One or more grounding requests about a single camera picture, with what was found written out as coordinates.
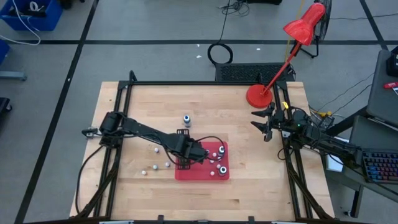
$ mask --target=keyboard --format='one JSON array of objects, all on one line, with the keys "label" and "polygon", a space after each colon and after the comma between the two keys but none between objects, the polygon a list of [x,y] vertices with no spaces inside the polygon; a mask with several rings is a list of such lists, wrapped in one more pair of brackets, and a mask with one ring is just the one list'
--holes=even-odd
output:
[{"label": "keyboard", "polygon": [[398,150],[364,150],[363,169],[367,182],[398,184]]}]

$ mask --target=lamp base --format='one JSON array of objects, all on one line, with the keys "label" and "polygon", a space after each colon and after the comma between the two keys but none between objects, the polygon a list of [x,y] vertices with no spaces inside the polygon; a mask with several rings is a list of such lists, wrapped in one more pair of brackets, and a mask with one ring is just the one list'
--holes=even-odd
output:
[{"label": "lamp base", "polygon": [[246,92],[246,99],[248,103],[255,108],[266,108],[272,102],[272,93],[268,90],[266,94],[261,95],[264,85],[250,86]]}]

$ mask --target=lamp shade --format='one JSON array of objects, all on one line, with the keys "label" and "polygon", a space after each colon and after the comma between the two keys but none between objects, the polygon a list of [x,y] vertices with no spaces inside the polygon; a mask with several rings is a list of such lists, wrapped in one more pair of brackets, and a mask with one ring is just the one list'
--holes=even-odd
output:
[{"label": "lamp shade", "polygon": [[284,31],[303,45],[310,45],[313,29],[325,14],[325,7],[321,3],[312,4],[301,19],[288,23]]}]

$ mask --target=red object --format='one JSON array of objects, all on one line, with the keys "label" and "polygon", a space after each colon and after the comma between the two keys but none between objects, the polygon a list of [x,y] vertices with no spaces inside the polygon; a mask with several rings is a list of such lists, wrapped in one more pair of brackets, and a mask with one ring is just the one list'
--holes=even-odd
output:
[{"label": "red object", "polygon": [[[212,154],[218,152],[218,149],[221,146],[220,142],[200,142],[203,148],[210,151],[209,157],[213,158]],[[229,179],[229,162],[228,162],[228,144],[224,143],[225,152],[223,158],[218,162],[214,161],[214,163],[210,163],[210,160],[205,159],[203,164],[196,163],[191,166],[189,170],[177,170],[175,169],[174,177],[176,180],[228,180]],[[225,166],[227,173],[224,176],[220,176],[218,174],[217,164],[221,166]]]},{"label": "red object", "polygon": [[324,14],[324,5],[321,3],[314,3],[308,8],[301,19],[290,22],[284,27],[284,31],[288,35],[292,36],[297,43],[295,44],[293,51],[288,57],[287,61],[267,86],[254,85],[248,89],[246,92],[246,99],[251,106],[255,108],[265,108],[271,103],[272,93],[269,91],[269,89],[289,65],[296,53],[300,50],[301,45],[311,44],[313,38],[313,29]]},{"label": "red object", "polygon": [[288,23],[284,31],[303,45],[310,45],[313,38],[313,28],[325,14],[321,3],[312,4],[301,19]]},{"label": "red object", "polygon": [[398,82],[384,84],[384,88],[394,88],[397,86],[398,86]]}]

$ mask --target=bottle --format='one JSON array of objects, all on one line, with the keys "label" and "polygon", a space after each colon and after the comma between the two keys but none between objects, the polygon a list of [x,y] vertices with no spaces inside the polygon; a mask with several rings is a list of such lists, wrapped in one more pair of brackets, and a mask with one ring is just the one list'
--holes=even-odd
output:
[{"label": "bottle", "polygon": [[184,120],[184,126],[186,128],[189,128],[191,126],[191,118],[189,117],[189,115],[185,115],[183,120]]}]

